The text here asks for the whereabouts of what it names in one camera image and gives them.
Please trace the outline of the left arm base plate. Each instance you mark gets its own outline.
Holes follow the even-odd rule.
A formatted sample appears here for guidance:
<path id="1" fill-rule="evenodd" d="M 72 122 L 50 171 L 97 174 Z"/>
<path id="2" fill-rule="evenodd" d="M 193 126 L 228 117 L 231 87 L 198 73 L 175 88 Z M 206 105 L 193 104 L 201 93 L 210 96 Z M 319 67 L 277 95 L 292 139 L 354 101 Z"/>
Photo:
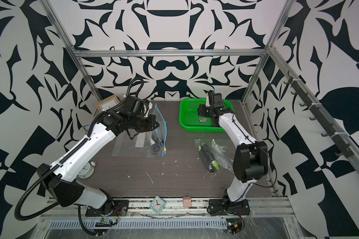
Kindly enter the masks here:
<path id="1" fill-rule="evenodd" d="M 88 207 L 86 217 L 122 217 L 127 215 L 129 210 L 129 200 L 107 201 L 100 209 Z"/>

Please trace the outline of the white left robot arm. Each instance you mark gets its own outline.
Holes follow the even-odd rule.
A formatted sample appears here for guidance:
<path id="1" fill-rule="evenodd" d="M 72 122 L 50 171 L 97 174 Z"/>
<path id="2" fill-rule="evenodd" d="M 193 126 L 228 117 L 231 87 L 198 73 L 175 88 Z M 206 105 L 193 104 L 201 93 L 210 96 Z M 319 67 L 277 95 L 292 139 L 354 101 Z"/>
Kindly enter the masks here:
<path id="1" fill-rule="evenodd" d="M 103 112 L 95 118 L 87 134 L 74 148 L 50 166 L 38 168 L 38 173 L 45 177 L 41 183 L 62 207 L 89 206 L 107 214 L 113 207 L 111 196 L 104 190 L 78 182 L 79 172 L 102 147 L 122 132 L 133 129 L 143 133 L 154 131 L 159 126 L 155 115 L 124 116 L 112 110 Z"/>

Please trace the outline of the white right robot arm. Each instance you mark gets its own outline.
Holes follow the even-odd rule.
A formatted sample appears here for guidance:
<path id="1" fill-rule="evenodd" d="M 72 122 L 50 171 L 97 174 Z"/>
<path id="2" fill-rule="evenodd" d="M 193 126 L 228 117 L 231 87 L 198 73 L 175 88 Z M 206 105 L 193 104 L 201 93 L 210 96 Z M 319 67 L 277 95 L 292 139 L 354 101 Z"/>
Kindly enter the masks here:
<path id="1" fill-rule="evenodd" d="M 245 200 L 250 188 L 268 173 L 265 143 L 251 136 L 229 107 L 213 108 L 201 104 L 197 113 L 201 117 L 210 118 L 214 126 L 223 128 L 236 147 L 232 163 L 234 179 L 226 190 L 226 196 L 229 203 Z"/>

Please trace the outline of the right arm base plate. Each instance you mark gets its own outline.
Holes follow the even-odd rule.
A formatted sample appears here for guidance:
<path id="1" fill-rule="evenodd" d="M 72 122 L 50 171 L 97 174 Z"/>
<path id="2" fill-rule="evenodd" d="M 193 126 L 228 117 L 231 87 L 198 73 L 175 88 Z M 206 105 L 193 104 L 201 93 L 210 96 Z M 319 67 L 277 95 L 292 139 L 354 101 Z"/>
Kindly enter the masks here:
<path id="1" fill-rule="evenodd" d="M 228 197 L 222 199 L 209 199 L 207 212 L 212 216 L 241 215 L 248 216 L 250 207 L 248 201 L 230 202 Z"/>

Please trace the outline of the lifted clear zip-top bag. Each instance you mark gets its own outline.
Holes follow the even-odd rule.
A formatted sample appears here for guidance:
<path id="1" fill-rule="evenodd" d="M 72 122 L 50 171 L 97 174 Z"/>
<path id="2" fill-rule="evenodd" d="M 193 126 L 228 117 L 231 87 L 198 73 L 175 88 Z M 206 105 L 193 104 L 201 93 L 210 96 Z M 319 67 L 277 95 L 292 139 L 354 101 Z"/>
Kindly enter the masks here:
<path id="1" fill-rule="evenodd" d="M 215 170 L 214 172 L 207 172 L 205 166 L 206 175 L 213 179 L 214 177 L 218 176 L 219 174 L 233 175 L 233 157 L 236 151 L 236 147 L 230 139 L 219 139 L 219 138 L 195 138 L 194 145 L 198 152 L 198 147 L 200 145 L 206 144 L 211 149 L 212 153 L 215 156 L 215 159 L 219 165 L 219 171 Z"/>

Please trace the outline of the black eggplant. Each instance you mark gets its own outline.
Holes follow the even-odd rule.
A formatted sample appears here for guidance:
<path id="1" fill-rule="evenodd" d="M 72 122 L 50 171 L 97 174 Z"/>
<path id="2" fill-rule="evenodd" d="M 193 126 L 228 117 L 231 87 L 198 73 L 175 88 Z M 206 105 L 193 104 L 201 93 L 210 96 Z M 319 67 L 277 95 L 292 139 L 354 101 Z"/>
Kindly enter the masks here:
<path id="1" fill-rule="evenodd" d="M 161 153 L 162 151 L 162 142 L 160 141 L 160 139 L 157 136 L 152 135 L 151 137 L 151 153 L 153 156 L 157 156 Z"/>
<path id="2" fill-rule="evenodd" d="M 219 165 L 208 145 L 203 144 L 200 146 L 198 152 L 207 172 L 214 172 L 215 170 L 219 171 Z"/>
<path id="3" fill-rule="evenodd" d="M 198 154 L 207 172 L 214 172 L 214 168 L 212 166 L 213 156 L 209 146 L 206 144 L 200 145 L 198 147 Z"/>

